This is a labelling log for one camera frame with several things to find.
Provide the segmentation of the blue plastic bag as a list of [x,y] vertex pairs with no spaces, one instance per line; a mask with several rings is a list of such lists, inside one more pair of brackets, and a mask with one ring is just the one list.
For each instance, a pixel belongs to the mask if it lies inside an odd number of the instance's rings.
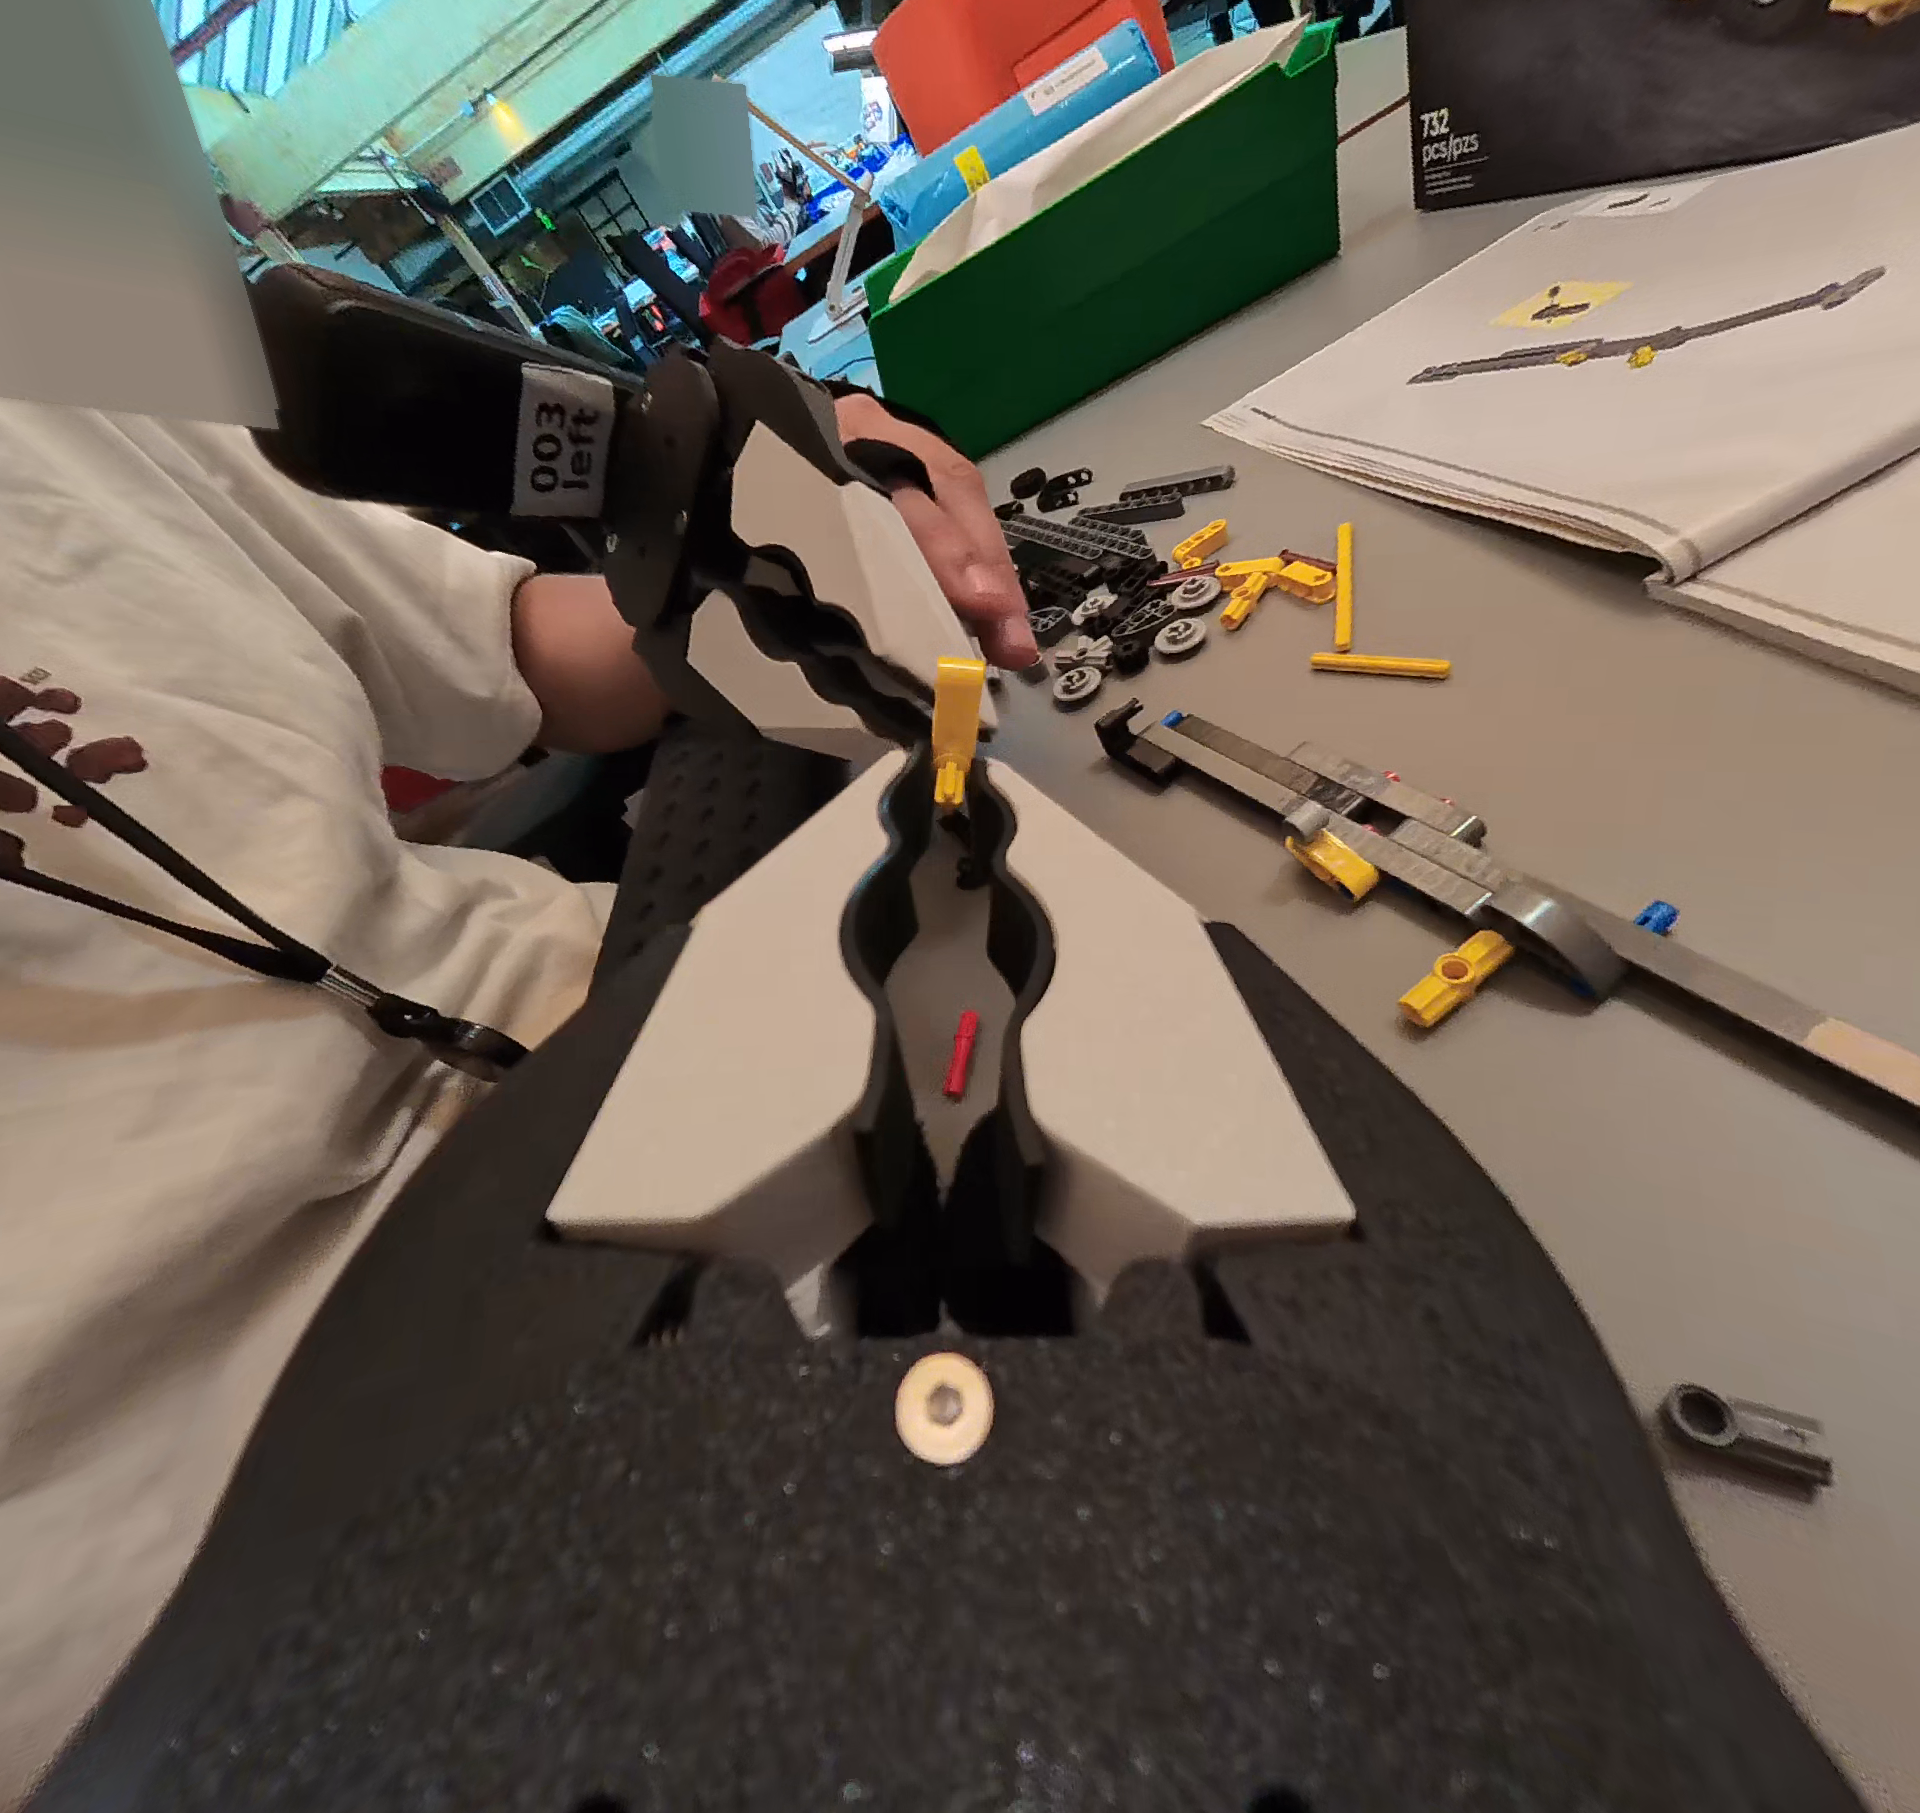
[[919,148],[912,168],[883,168],[877,203],[893,233],[893,250],[915,250],[945,223],[972,193],[1041,148],[1058,145],[1109,103],[1140,93],[1167,76],[1134,19],[1119,19],[1035,86],[963,123],[954,139]]

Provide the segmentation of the pile of black grey lego pieces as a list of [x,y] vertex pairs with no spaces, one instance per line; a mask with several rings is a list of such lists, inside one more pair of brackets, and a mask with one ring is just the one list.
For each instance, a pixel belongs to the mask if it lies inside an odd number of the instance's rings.
[[1185,661],[1203,642],[1203,616],[1225,605],[1210,571],[1169,571],[1169,550],[1195,535],[1185,511],[1234,489],[1234,463],[1134,480],[1104,506],[1086,506],[1088,471],[1032,463],[995,506],[1019,575],[1025,616],[1053,710],[1086,710],[1116,672]]

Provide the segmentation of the person's white t-shirt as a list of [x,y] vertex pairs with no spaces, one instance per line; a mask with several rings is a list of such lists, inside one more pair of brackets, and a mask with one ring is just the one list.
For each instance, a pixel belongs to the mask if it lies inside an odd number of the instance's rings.
[[[4,716],[273,928],[546,1046],[612,885],[395,837],[384,769],[540,735],[524,561],[234,423],[4,399]],[[474,1106],[321,988],[4,885],[0,1707],[18,1806],[182,1589],[327,1289]]]

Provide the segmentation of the yellow car lego box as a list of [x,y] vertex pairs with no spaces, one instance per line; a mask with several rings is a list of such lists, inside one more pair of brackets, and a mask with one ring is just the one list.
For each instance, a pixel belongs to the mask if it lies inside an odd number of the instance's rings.
[[1733,168],[1920,117],[1920,0],[1393,0],[1414,210]]

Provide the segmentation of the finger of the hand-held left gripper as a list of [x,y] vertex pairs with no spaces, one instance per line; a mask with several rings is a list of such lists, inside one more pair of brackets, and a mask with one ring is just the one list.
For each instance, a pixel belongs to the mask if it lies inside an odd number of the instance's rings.
[[[730,530],[745,543],[745,582],[815,582],[815,596],[833,582],[935,582],[915,535],[882,489],[831,480],[771,423],[756,423],[737,460]],[[976,641],[945,596],[939,652],[976,661]]]
[[695,582],[664,616],[686,716],[856,762],[925,742],[935,662],[935,582]]

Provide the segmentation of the orange plastic carry case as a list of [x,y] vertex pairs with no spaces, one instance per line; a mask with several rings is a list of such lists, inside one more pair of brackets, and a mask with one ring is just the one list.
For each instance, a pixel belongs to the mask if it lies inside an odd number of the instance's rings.
[[932,155],[1124,19],[1169,72],[1162,0],[901,0],[877,29],[877,66],[915,155]]

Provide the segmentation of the red background chair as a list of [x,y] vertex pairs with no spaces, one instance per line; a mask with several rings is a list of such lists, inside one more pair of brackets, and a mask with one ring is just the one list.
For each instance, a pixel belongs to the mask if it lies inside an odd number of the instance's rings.
[[760,298],[787,288],[787,250],[782,244],[730,244],[700,288],[700,327],[730,343],[760,343],[787,330],[787,318],[764,318]]

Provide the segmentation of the person's left hand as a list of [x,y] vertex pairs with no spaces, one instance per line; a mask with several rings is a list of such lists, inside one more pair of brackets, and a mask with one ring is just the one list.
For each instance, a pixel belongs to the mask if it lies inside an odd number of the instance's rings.
[[978,471],[945,434],[893,413],[872,390],[833,394],[833,423],[846,446],[883,439],[925,463],[919,483],[889,483],[915,550],[978,641],[978,652],[1006,672],[1032,669],[1041,642]]

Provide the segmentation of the white lego instruction booklet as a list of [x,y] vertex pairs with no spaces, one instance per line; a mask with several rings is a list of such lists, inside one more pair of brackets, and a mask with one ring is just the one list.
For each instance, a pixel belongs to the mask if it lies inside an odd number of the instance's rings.
[[1210,431],[1913,695],[1920,129],[1538,210]]

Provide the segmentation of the green plastic bin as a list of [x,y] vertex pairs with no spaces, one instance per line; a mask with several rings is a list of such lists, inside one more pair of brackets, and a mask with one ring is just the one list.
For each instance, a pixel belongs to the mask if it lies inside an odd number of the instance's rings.
[[1342,257],[1333,23],[1162,76],[872,273],[882,394],[995,453]]

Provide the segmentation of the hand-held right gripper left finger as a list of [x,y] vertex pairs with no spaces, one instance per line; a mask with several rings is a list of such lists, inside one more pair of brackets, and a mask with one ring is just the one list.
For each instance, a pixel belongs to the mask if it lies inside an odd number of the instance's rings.
[[915,938],[883,751],[674,938],[662,995],[546,1222],[560,1239],[764,1270],[807,1332],[851,1329],[833,1265],[925,1193],[883,981]]

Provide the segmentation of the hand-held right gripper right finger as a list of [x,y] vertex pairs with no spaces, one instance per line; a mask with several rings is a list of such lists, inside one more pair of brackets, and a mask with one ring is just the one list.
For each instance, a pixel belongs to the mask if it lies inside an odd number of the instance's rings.
[[1015,897],[1045,932],[1045,982],[1019,1013],[1041,1239],[1109,1289],[1134,1265],[1348,1232],[1354,1199],[1210,926],[1019,769],[978,769],[1009,810]]

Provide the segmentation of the grey lego beam assembly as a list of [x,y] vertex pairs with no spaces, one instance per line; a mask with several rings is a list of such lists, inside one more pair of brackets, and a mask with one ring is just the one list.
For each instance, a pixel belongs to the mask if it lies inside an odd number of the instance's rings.
[[1663,897],[1623,921],[1502,862],[1483,851],[1480,815],[1384,769],[1365,769],[1322,742],[1264,751],[1191,710],[1157,721],[1140,700],[1104,710],[1096,741],[1119,769],[1157,787],[1195,772],[1255,803],[1285,831],[1285,855],[1342,897],[1360,905],[1382,885],[1393,885],[1467,926],[1467,938],[1399,995],[1399,1018],[1414,1027],[1444,1026],[1491,973],[1524,955],[1589,1002],[1622,982],[1658,982],[1907,1108],[1920,1106],[1913,1047],[1684,947],[1673,938],[1681,915]]

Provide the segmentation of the yellow axle-hole lego connector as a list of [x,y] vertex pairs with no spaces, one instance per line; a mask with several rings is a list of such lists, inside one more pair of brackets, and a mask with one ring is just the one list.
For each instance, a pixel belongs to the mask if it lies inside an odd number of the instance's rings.
[[939,652],[935,662],[935,710],[932,710],[932,769],[935,769],[935,810],[954,815],[972,787],[972,762],[978,742],[984,710],[984,661]]

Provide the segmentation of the dark grey lego connector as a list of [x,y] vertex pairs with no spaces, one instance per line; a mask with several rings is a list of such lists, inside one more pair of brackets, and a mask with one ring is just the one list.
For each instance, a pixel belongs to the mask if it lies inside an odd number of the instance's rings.
[[1757,1399],[1729,1399],[1706,1384],[1673,1384],[1658,1405],[1658,1418],[1673,1443],[1733,1464],[1744,1473],[1768,1473],[1799,1490],[1828,1490],[1837,1458],[1826,1430],[1791,1407]]

